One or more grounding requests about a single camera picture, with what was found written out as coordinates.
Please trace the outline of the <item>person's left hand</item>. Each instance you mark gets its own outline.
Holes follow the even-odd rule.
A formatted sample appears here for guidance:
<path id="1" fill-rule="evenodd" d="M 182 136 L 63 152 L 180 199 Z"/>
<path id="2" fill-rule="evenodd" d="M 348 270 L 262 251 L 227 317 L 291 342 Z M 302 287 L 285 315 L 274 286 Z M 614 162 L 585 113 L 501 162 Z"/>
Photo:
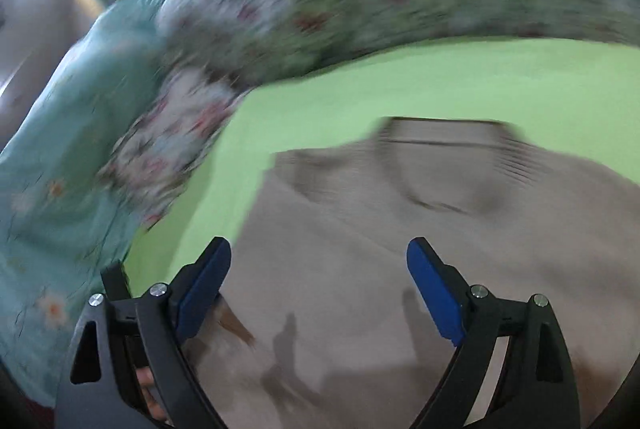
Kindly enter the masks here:
<path id="1" fill-rule="evenodd" d="M 160 406 L 160 403 L 158 403 L 155 400 L 155 397 L 153 397 L 152 389 L 155 387 L 155 379 L 151 368 L 139 368 L 136 370 L 136 374 L 146 404 L 146 408 L 148 409 L 153 419 L 164 423 L 168 420 L 168 418 L 164 409 Z"/>

